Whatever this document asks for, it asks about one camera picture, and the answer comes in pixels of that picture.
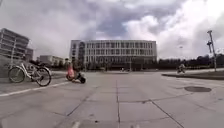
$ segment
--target lamp post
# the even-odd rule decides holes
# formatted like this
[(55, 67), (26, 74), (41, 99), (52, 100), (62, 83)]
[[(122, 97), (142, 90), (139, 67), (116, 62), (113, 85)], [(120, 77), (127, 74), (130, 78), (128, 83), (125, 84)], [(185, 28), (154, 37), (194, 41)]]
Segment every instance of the lamp post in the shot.
[(3, 2), (3, 0), (0, 0), (0, 7), (1, 7), (1, 5), (2, 5), (2, 2)]
[(210, 36), (210, 41), (208, 41), (207, 45), (209, 46), (210, 52), (213, 53), (214, 69), (215, 69), (215, 72), (216, 72), (216, 68), (217, 68), (217, 64), (216, 64), (216, 53), (215, 53), (215, 47), (214, 47), (214, 42), (213, 42), (213, 38), (212, 38), (212, 30), (209, 30), (207, 33)]

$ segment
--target white building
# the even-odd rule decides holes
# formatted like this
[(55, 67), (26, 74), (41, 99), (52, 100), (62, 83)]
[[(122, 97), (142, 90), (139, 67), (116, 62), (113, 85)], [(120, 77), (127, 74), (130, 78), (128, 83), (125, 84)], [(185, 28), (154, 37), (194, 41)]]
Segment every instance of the white building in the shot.
[(6, 28), (0, 31), (0, 55), (14, 59), (22, 58), (26, 54), (29, 39)]
[(94, 63), (114, 68), (145, 68), (157, 59), (156, 41), (72, 40), (70, 58), (83, 62), (85, 66)]
[(64, 64), (63, 58), (52, 56), (52, 55), (41, 55), (39, 59), (40, 59), (39, 61), (41, 61), (42, 63), (48, 64), (50, 66), (55, 66), (55, 65), (58, 66), (60, 62)]

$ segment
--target curb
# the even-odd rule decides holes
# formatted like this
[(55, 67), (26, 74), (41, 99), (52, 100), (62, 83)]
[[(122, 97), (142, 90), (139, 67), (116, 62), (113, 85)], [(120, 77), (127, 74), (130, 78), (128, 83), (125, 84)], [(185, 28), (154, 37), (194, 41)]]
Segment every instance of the curb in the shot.
[(198, 76), (198, 75), (193, 75), (193, 74), (185, 74), (185, 75), (162, 74), (162, 76), (176, 77), (176, 78), (205, 79), (205, 80), (224, 80), (224, 76)]

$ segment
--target apartment building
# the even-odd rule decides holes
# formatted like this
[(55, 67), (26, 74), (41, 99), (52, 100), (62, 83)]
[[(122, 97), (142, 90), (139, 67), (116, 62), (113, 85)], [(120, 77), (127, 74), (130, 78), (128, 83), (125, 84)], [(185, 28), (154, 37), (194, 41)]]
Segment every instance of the apartment building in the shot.
[(6, 28), (0, 31), (0, 55), (20, 59), (26, 54), (28, 43), (29, 39), (23, 35)]

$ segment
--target pole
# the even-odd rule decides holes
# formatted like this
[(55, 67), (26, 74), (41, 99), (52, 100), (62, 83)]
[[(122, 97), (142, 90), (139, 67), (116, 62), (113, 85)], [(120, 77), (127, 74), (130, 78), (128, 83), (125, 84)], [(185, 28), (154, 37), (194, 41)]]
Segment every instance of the pole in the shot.
[(213, 50), (213, 56), (214, 56), (214, 69), (215, 69), (215, 72), (216, 72), (216, 69), (217, 69), (217, 63), (216, 63), (215, 47), (214, 47), (214, 42), (213, 42), (213, 38), (212, 38), (212, 30), (208, 31), (207, 33), (209, 34), (210, 39), (211, 39), (212, 50)]
[(0, 7), (1, 7), (1, 5), (2, 5), (2, 2), (3, 2), (3, 0), (0, 0)]
[(10, 68), (12, 68), (12, 65), (13, 65), (13, 56), (14, 56), (15, 47), (16, 47), (16, 41), (14, 42), (13, 49), (12, 49)]
[(130, 62), (129, 62), (129, 67), (130, 67), (130, 71), (132, 71), (132, 67), (131, 67), (131, 57), (130, 57)]

